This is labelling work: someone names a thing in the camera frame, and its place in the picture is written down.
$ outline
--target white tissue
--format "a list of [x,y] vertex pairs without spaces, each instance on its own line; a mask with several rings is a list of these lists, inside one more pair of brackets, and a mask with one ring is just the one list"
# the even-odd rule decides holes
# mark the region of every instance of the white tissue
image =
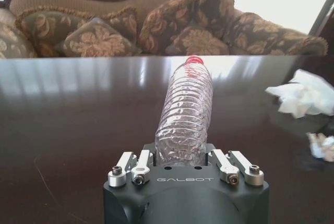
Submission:
[[280,97],[279,112],[291,113],[295,118],[305,114],[334,115],[334,87],[307,71],[298,69],[289,84],[268,87],[266,92]]
[[334,136],[326,137],[320,133],[318,135],[307,133],[311,154],[315,158],[322,158],[328,162],[334,161]]

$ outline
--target patterned sofa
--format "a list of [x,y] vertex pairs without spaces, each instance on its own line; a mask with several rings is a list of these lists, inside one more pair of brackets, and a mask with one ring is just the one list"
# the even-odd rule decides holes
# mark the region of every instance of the patterned sofa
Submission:
[[0,6],[1,58],[326,55],[328,49],[322,38],[236,10],[234,0],[4,0]]

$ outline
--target floral pillow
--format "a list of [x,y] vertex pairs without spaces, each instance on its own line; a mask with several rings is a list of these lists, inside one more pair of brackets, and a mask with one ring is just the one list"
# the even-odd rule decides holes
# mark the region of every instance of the floral pillow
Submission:
[[17,29],[0,22],[0,58],[35,58],[37,54]]
[[[24,11],[15,21],[32,42],[40,57],[61,57],[56,46],[80,28],[94,14],[54,6],[39,6]],[[137,38],[136,10],[126,7],[101,16],[119,33],[135,43]]]
[[67,57],[133,56],[141,49],[100,18],[93,18],[71,33],[61,49]]
[[163,55],[192,20],[221,39],[233,16],[234,0],[170,0],[147,16],[140,45],[146,53]]
[[200,26],[189,26],[166,48],[168,55],[229,55],[228,46]]

